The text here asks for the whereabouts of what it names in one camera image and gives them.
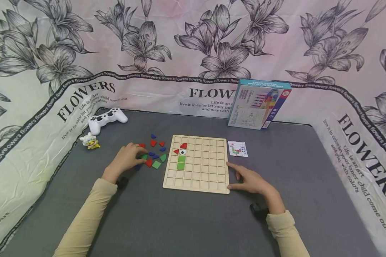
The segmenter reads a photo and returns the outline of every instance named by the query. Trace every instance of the hand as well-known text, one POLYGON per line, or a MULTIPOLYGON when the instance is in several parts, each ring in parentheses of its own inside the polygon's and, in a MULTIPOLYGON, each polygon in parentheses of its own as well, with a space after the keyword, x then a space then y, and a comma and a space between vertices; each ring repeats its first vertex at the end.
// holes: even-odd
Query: hand
POLYGON ((227 188, 229 190, 245 190, 250 193, 259 193, 263 195, 270 214, 282 214, 286 211, 279 191, 264 180, 258 173, 230 162, 226 162, 226 164, 236 170, 237 181, 239 181, 240 178, 243 178, 243 183, 228 185, 227 188))
POLYGON ((227 186, 229 190, 245 190, 250 193, 258 193, 265 195, 270 190, 275 190, 274 187, 264 180, 258 173, 248 170, 243 166, 239 166, 230 162, 226 164, 236 170, 237 181, 243 178, 243 183, 230 184, 227 186))
POLYGON ((115 156, 114 160, 104 170, 102 178, 115 184, 119 176, 125 170, 129 170, 135 165, 145 163, 145 159, 136 159, 136 155, 139 152, 148 153, 146 149, 138 144, 129 143, 127 146, 123 146, 115 156))

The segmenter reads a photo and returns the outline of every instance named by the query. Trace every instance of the wooden puzzle board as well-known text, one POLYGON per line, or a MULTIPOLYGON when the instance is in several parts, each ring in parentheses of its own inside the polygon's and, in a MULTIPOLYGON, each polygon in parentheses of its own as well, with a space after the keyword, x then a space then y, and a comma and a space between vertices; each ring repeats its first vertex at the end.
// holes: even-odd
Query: wooden puzzle board
POLYGON ((163 188, 229 194, 226 161, 225 138, 173 135, 163 188), (183 143, 185 155, 180 152, 183 143))

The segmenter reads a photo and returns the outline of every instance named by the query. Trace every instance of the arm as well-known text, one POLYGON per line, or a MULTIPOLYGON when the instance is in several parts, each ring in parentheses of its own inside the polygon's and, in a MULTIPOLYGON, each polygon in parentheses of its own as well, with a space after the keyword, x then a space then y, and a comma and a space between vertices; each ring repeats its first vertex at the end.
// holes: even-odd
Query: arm
POLYGON ((258 173, 230 162, 227 165, 236 170, 237 181, 243 178, 243 183, 230 184, 229 190, 245 190, 263 195, 269 214, 266 221, 273 237, 279 244, 282 257, 310 257, 309 252, 300 238, 295 221, 286 210, 280 193, 258 173))
POLYGON ((85 257, 87 255, 104 209, 117 192, 115 182, 120 174, 134 165, 146 162, 144 159, 136 159, 136 154, 139 152, 147 153, 147 150, 133 143, 120 149, 112 163, 104 170, 102 178, 96 180, 89 197, 70 224, 53 257, 85 257))

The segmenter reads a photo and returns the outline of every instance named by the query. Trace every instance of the green square tile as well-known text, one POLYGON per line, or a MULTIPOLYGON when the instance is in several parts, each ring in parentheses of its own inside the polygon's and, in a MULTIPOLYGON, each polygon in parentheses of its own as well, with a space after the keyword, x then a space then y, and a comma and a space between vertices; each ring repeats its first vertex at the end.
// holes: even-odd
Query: green square tile
POLYGON ((179 156, 179 162, 186 162, 186 157, 180 155, 180 156, 179 156))
POLYGON ((164 162, 166 160, 166 154, 163 154, 162 156, 160 156, 160 160, 162 160, 162 162, 164 162))
POLYGON ((177 169, 178 169, 178 170, 184 170, 184 163, 178 162, 178 163, 177 163, 177 169))
POLYGON ((153 166, 153 168, 155 168, 157 170, 160 167, 160 165, 161 165, 160 162, 155 161, 152 166, 153 166))

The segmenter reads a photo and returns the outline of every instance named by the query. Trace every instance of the white game controller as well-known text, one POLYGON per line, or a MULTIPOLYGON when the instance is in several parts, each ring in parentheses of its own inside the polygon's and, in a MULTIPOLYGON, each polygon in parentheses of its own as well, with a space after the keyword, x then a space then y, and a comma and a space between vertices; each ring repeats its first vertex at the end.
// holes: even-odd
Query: white game controller
POLYGON ((119 108, 112 108, 104 114, 90 117, 87 122, 89 123, 91 134, 93 136, 97 136, 100 133, 100 128, 109 122, 120 121, 122 123, 126 123, 127 120, 128 119, 122 110, 119 108))

